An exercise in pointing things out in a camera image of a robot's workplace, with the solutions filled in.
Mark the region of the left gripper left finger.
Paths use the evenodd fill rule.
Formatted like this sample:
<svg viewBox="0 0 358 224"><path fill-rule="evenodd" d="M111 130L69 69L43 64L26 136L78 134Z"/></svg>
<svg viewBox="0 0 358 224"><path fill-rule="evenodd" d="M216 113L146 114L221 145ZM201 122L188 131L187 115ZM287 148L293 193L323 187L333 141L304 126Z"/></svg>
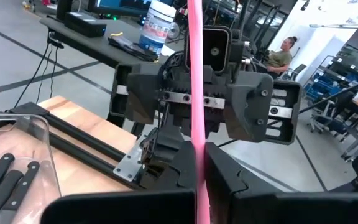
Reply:
<svg viewBox="0 0 358 224"><path fill-rule="evenodd" d="M158 145L142 152L140 186L145 189L195 189L197 185L195 149L190 141L178 150Z"/></svg>

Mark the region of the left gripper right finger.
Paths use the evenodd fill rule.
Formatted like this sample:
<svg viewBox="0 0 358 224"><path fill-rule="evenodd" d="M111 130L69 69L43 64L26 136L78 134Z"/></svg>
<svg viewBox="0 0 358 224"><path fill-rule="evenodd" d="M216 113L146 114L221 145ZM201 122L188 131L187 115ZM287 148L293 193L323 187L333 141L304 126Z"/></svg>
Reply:
<svg viewBox="0 0 358 224"><path fill-rule="evenodd" d="M279 190L213 142L206 144L205 177L213 223L274 222L274 194Z"/></svg>

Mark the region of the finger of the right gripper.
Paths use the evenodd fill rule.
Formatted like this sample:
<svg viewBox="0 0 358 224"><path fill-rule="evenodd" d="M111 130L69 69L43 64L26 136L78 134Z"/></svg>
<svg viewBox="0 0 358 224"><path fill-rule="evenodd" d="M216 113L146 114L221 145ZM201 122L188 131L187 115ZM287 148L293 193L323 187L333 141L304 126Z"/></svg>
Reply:
<svg viewBox="0 0 358 224"><path fill-rule="evenodd" d="M223 109L228 136L249 142L265 138L273 79L265 73L240 73L226 89Z"/></svg>
<svg viewBox="0 0 358 224"><path fill-rule="evenodd" d="M128 74L126 118L136 123L153 124L159 87L157 74Z"/></svg>

